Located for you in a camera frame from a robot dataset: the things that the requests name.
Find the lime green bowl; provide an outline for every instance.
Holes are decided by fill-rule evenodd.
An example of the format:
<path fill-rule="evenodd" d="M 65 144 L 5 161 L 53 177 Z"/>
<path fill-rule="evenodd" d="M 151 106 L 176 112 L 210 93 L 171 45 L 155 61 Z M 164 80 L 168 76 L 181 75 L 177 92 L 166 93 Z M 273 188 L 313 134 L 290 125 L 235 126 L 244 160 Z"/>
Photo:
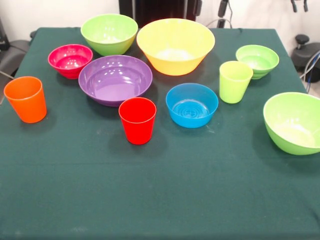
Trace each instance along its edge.
<path fill-rule="evenodd" d="M 103 14 L 87 20 L 81 34 L 100 55 L 121 55 L 132 45 L 138 24 L 121 14 Z"/>
<path fill-rule="evenodd" d="M 252 68 L 252 79 L 264 77 L 279 64 L 278 54 L 272 49 L 260 45 L 242 46 L 236 51 L 235 57 L 238 61 L 248 64 Z"/>
<path fill-rule="evenodd" d="M 265 103 L 263 116 L 269 136 L 283 151 L 293 155 L 320 152 L 320 98 L 280 93 Z"/>

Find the large yellow bowl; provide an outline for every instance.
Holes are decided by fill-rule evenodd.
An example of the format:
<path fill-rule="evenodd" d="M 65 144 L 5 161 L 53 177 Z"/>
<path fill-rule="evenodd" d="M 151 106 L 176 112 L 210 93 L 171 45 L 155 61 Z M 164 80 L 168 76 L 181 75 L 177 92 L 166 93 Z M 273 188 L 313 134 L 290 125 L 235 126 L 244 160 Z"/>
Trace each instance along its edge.
<path fill-rule="evenodd" d="M 145 25 L 136 41 L 156 70 L 179 76 L 199 65 L 214 47 L 215 36 L 198 22 L 167 18 Z"/>

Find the cup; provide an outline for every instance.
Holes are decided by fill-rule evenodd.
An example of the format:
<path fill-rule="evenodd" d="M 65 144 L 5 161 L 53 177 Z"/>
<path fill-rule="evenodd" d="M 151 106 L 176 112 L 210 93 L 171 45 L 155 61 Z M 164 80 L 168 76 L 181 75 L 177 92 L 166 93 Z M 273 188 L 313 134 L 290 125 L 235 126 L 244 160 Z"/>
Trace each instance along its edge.
<path fill-rule="evenodd" d="M 151 139 L 156 112 L 156 105 L 144 97 L 129 98 L 121 103 L 119 115 L 130 143 L 142 145 Z"/>
<path fill-rule="evenodd" d="M 18 77 L 4 87 L 3 93 L 23 122 L 33 124 L 46 116 L 45 94 L 40 79 Z"/>
<path fill-rule="evenodd" d="M 227 61 L 220 66 L 219 96 L 228 104 L 236 104 L 243 98 L 253 70 L 240 61 Z"/>

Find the bowl rim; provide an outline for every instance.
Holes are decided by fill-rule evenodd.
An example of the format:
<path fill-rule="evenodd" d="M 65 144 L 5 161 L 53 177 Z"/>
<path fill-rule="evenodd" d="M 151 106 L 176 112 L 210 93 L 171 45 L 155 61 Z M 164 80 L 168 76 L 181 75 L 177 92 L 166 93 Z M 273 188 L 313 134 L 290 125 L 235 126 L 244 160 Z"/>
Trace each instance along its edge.
<path fill-rule="evenodd" d="M 153 23 L 155 22 L 164 22 L 164 21 L 168 21 L 168 20 L 180 20 L 180 21 L 183 21 L 183 22 L 190 22 L 192 24 L 195 24 L 195 25 L 198 25 L 200 26 L 201 28 L 204 28 L 208 33 L 210 33 L 212 35 L 212 38 L 213 38 L 213 44 L 212 46 L 209 48 L 208 51 L 206 51 L 205 54 L 202 54 L 202 55 L 197 55 L 191 59 L 182 59 L 182 60 L 179 60 L 179 61 L 175 61 L 175 60 L 167 60 L 167 59 L 163 59 L 163 58 L 158 58 L 158 57 L 155 57 L 153 54 L 150 54 L 149 52 L 146 52 L 145 50 L 143 50 L 143 47 L 141 47 L 140 43 L 139 43 L 139 36 L 140 36 L 140 33 L 141 31 L 144 29 L 144 27 L 148 26 L 148 25 L 152 25 Z M 192 20 L 189 20 L 189 19 L 185 19 L 185 18 L 164 18 L 164 19 L 159 19 L 159 20 L 155 20 L 155 21 L 152 21 L 152 22 L 149 22 L 148 24 L 144 25 L 140 30 L 139 32 L 137 33 L 136 35 L 136 43 L 138 45 L 138 47 L 144 52 L 144 54 L 146 55 L 149 55 L 155 59 L 159 59 L 159 60 L 162 60 L 162 61 L 166 61 L 166 62 L 170 62 L 170 63 L 176 63 L 176 62 L 188 62 L 188 61 L 193 61 L 193 60 L 196 60 L 196 59 L 199 59 L 199 58 L 202 58 L 202 57 L 205 57 L 206 55 L 208 55 L 208 53 L 211 52 L 211 50 L 214 48 L 214 46 L 216 45 L 216 37 L 214 35 L 214 33 L 209 29 L 207 28 L 206 26 L 204 26 L 203 24 L 199 23 L 199 22 L 196 22 L 196 21 L 192 21 Z"/>
<path fill-rule="evenodd" d="M 258 45 L 258 44 L 247 44 L 247 45 L 243 45 L 241 47 L 239 47 L 236 52 L 235 52 L 235 58 L 239 61 L 239 62 L 242 62 L 238 56 L 239 54 L 239 51 L 241 49 L 244 49 L 244 48 L 247 48 L 247 47 L 259 47 L 259 48 L 262 48 L 262 49 L 267 49 L 268 51 L 270 51 L 271 53 L 273 53 L 275 56 L 276 56 L 276 64 L 273 64 L 272 67 L 268 67 L 268 68 L 263 68 L 263 69 L 256 69 L 254 67 L 251 67 L 253 70 L 256 70 L 256 71 L 271 71 L 272 69 L 274 69 L 276 66 L 278 66 L 279 62 L 280 62 L 280 58 L 279 58 L 279 55 L 274 51 L 272 50 L 271 48 L 267 47 L 267 46 L 263 46 L 263 45 Z"/>
<path fill-rule="evenodd" d="M 80 84 L 80 78 L 81 76 L 83 75 L 83 72 L 85 71 L 85 69 L 87 67 L 89 67 L 91 64 L 94 64 L 95 62 L 98 62 L 98 61 L 101 61 L 102 59 L 108 59 L 108 58 L 114 58 L 114 57 L 121 57 L 121 58 L 127 58 L 127 59 L 135 59 L 136 61 L 142 63 L 144 66 L 146 66 L 146 69 L 147 71 L 150 73 L 150 82 L 149 84 L 145 87 L 145 89 L 143 91 L 141 91 L 140 93 L 138 93 L 138 95 L 135 95 L 135 96 L 132 96 L 130 98 L 136 98 L 136 97 L 139 97 L 141 95 L 143 95 L 151 86 L 152 82 L 153 82 L 153 74 L 152 74 L 152 71 L 150 69 L 150 67 L 144 62 L 142 61 L 141 59 L 139 58 L 136 58 L 134 56 L 128 56 L 128 55 L 109 55 L 109 56 L 102 56 L 102 57 L 99 57 L 93 61 L 91 61 L 89 64 L 87 64 L 86 66 L 84 66 L 84 68 L 81 70 L 80 74 L 79 74 L 79 77 L 78 77 L 78 84 L 79 84 L 79 87 L 80 89 L 87 95 L 89 96 L 90 98 L 93 98 L 94 100 L 98 101 L 98 102 L 104 102 L 104 103 L 121 103 L 125 100 L 127 100 L 128 98 L 126 99 L 120 99 L 120 100 L 116 100 L 116 101 L 112 101 L 112 100 L 102 100 L 102 99 L 99 99 L 91 94 L 89 94 L 86 90 L 84 90 L 84 88 L 82 87 L 82 85 Z"/>
<path fill-rule="evenodd" d="M 82 48 L 84 48 L 84 49 L 89 50 L 89 52 L 90 52 L 90 58 L 89 58 L 89 60 L 86 61 L 84 64 L 82 64 L 82 65 L 80 65 L 80 66 L 77 66 L 77 67 L 74 67 L 74 68 L 69 68 L 69 69 L 62 68 L 62 67 L 57 67 L 57 66 L 51 64 L 51 62 L 50 62 L 50 56 L 51 56 L 55 51 L 57 51 L 57 50 L 60 49 L 60 48 L 73 47 L 73 46 L 79 46 L 79 47 L 82 47 Z M 49 53 L 47 60 L 48 60 L 48 63 L 50 64 L 50 66 L 53 67 L 54 69 L 68 71 L 68 70 L 76 70 L 76 69 L 82 68 L 83 66 L 87 65 L 88 63 L 90 63 L 90 62 L 92 61 L 93 57 L 94 57 L 94 53 L 93 53 L 93 51 L 91 50 L 90 47 L 85 46 L 85 45 L 82 45 L 82 44 L 73 44 L 73 43 L 71 43 L 71 44 L 61 45 L 61 46 L 58 46 L 58 47 L 56 47 L 55 49 L 53 49 L 53 50 Z"/>
<path fill-rule="evenodd" d="M 309 95 L 307 93 L 303 93 L 303 92 L 295 92 L 295 91 L 288 91 L 288 92 L 281 92 L 281 93 L 278 93 L 276 95 L 273 95 L 272 97 L 270 97 L 264 104 L 263 106 L 263 118 L 264 118 L 264 122 L 265 124 L 281 139 L 287 141 L 288 143 L 290 144 L 293 144 L 295 146 L 298 146 L 298 147 L 303 147 L 303 148 L 308 148 L 308 149 L 320 149 L 320 145 L 317 145 L 317 146 L 308 146 L 308 145 L 305 145 L 305 144 L 296 144 L 292 141 L 290 141 L 289 139 L 287 139 L 286 137 L 283 137 L 283 136 L 280 136 L 277 134 L 277 132 L 275 131 L 275 129 L 273 128 L 273 126 L 271 126 L 269 124 L 269 121 L 268 121 L 268 118 L 266 117 L 266 108 L 268 106 L 268 104 L 270 103 L 270 101 L 273 99 L 273 98 L 277 98 L 279 96 L 282 96 L 282 95 L 301 95 L 301 96 L 305 96 L 307 98 L 312 98 L 312 99 L 316 99 L 320 102 L 320 98 L 317 98 L 316 96 L 312 96 L 312 95 Z"/>
<path fill-rule="evenodd" d="M 210 114 L 208 114 L 208 115 L 206 115 L 206 116 L 198 117 L 198 118 L 184 117 L 184 116 L 181 116 L 181 115 L 175 113 L 175 112 L 169 107 L 169 105 L 168 105 L 168 95 L 169 95 L 169 93 L 172 92 L 174 89 L 179 88 L 179 87 L 181 87 L 181 86 L 183 86 L 183 85 L 196 85 L 196 86 L 198 86 L 198 87 L 201 87 L 201 88 L 204 88 L 204 89 L 208 89 L 208 90 L 212 93 L 212 95 L 214 96 L 214 98 L 216 99 L 216 106 L 215 106 L 214 110 L 213 110 L 212 112 L 210 112 Z M 186 82 L 186 83 L 181 83 L 181 84 L 178 84 L 178 85 L 172 87 L 172 88 L 167 92 L 167 94 L 166 94 L 166 96 L 165 96 L 165 104 L 166 104 L 166 107 L 168 108 L 168 110 L 169 110 L 171 113 L 173 113 L 174 115 L 179 116 L 179 117 L 181 117 L 181 118 L 185 118 L 185 119 L 195 119 L 195 120 L 197 120 L 197 119 L 205 119 L 205 118 L 207 118 L 208 116 L 212 116 L 212 115 L 217 111 L 217 109 L 218 109 L 218 106 L 219 106 L 219 98 L 218 98 L 217 94 L 216 94 L 210 87 L 207 87 L 207 86 L 205 86 L 205 85 L 203 85 L 203 84 L 200 84 L 200 83 Z"/>
<path fill-rule="evenodd" d="M 121 41 L 117 41 L 117 42 L 112 42 L 112 43 L 102 43 L 102 42 L 99 42 L 99 41 L 95 41 L 95 40 L 91 40 L 89 37 L 85 36 L 84 33 L 83 33 L 83 27 L 84 25 L 91 21 L 92 19 L 95 19 L 95 18 L 99 18 L 99 17 L 102 17 L 102 16 L 120 16 L 121 18 L 125 18 L 125 19 L 130 19 L 132 20 L 133 23 L 135 23 L 135 32 L 134 34 L 130 35 L 129 37 L 127 37 L 126 39 L 124 40 L 121 40 Z M 131 17 L 129 16 L 126 16 L 126 15 L 123 15 L 123 14 L 118 14 L 118 13 L 104 13 L 104 14 L 99 14 L 99 15 L 96 15 L 96 16 L 93 16 L 93 17 L 90 17 L 89 19 L 87 19 L 82 25 L 81 25 L 81 28 L 80 28 L 80 32 L 81 32 L 81 35 L 88 41 L 92 42 L 92 43 L 95 43 L 95 44 L 100 44 L 100 45 L 114 45 L 114 44 L 119 44 L 119 43 L 123 43 L 125 41 L 128 41 L 129 39 L 131 39 L 132 37 L 134 37 L 137 32 L 138 32 L 138 23 Z"/>

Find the orange cup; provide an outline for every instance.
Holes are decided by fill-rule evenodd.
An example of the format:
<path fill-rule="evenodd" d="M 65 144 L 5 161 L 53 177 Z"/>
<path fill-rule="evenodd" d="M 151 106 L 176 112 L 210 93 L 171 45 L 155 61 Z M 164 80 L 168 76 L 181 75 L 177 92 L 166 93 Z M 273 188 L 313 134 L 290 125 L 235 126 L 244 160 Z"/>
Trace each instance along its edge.
<path fill-rule="evenodd" d="M 33 124 L 46 116 L 45 94 L 40 79 L 18 77 L 4 87 L 3 93 L 23 122 Z"/>

